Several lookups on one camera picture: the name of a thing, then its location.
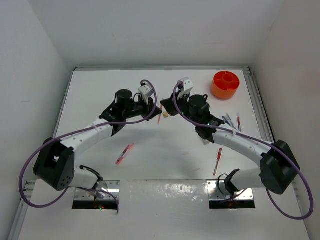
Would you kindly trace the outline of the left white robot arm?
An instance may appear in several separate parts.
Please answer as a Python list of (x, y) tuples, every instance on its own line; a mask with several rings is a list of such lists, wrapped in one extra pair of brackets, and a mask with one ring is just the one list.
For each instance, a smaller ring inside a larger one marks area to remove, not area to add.
[(47, 139), (33, 173), (57, 191), (68, 187), (94, 189), (103, 177), (89, 167), (77, 167), (76, 159), (95, 144), (120, 132), (128, 119), (141, 116), (148, 121), (161, 114), (155, 98), (155, 90), (148, 85), (138, 89), (137, 100), (130, 90), (119, 90), (111, 105), (82, 132), (62, 139)]

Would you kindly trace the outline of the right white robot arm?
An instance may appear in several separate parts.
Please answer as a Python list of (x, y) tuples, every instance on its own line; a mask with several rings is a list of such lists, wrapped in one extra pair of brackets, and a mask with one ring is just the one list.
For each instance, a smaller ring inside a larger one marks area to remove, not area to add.
[(247, 188), (265, 188), (282, 195), (297, 176), (299, 165), (289, 145), (278, 140), (275, 143), (256, 142), (234, 134), (235, 129), (210, 113), (207, 95), (173, 97), (160, 103), (170, 116), (181, 113), (195, 125), (196, 133), (204, 140), (227, 147), (253, 161), (257, 168), (234, 169), (218, 185), (224, 195), (234, 195)]

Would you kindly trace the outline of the red pink barrel pen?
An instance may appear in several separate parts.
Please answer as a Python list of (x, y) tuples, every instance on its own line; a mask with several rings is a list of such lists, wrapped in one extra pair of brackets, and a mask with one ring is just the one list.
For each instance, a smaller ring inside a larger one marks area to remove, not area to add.
[(117, 159), (117, 161), (115, 162), (116, 165), (119, 165), (121, 163), (121, 161), (124, 159), (125, 154), (128, 152), (128, 150), (130, 149), (131, 145), (129, 144), (124, 151), (121, 153), (121, 155), (119, 156), (119, 158)]

